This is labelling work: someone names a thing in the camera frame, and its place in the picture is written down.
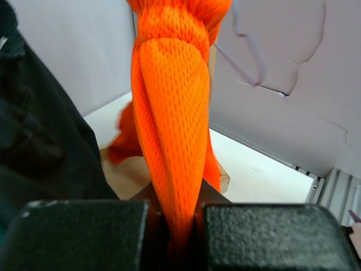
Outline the orange mesh shorts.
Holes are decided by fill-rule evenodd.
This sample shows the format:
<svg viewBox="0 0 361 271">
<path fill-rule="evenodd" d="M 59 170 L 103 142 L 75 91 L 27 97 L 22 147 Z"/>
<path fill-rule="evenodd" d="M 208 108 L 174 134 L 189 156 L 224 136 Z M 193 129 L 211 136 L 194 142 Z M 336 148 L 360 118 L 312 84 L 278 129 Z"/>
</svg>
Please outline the orange mesh shorts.
<svg viewBox="0 0 361 271">
<path fill-rule="evenodd" d="M 201 183 L 221 188 L 209 132 L 209 50 L 230 1 L 130 1 L 138 34 L 131 64 L 132 101 L 108 157 L 144 157 L 168 223 L 183 250 Z"/>
</svg>

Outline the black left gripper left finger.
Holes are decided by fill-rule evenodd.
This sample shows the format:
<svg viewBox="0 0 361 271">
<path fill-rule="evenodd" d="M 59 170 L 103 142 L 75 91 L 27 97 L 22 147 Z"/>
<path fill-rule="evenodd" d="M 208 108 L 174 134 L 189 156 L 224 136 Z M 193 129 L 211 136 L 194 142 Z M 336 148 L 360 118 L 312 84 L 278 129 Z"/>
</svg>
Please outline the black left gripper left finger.
<svg viewBox="0 0 361 271">
<path fill-rule="evenodd" d="M 1 244 L 2 270 L 159 270 L 162 220 L 148 202 L 28 203 Z"/>
</svg>

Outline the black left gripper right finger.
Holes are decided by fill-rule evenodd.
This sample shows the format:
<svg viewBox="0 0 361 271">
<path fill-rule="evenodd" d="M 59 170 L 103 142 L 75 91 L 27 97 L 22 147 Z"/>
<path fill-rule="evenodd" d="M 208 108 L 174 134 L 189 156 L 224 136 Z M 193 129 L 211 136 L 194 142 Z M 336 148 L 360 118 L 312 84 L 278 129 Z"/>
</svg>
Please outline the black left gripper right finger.
<svg viewBox="0 0 361 271">
<path fill-rule="evenodd" d="M 233 203 L 207 182 L 195 213 L 198 270 L 359 270 L 334 216 L 316 204 Z"/>
</svg>

